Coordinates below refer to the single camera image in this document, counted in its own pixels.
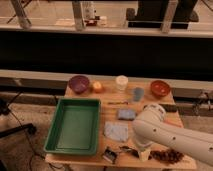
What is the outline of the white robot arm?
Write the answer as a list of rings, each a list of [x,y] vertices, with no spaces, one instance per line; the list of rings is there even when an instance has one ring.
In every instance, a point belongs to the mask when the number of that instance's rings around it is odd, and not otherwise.
[[[132,141],[139,149],[153,142],[213,166],[213,134],[165,123],[162,105],[151,103],[132,122]]]

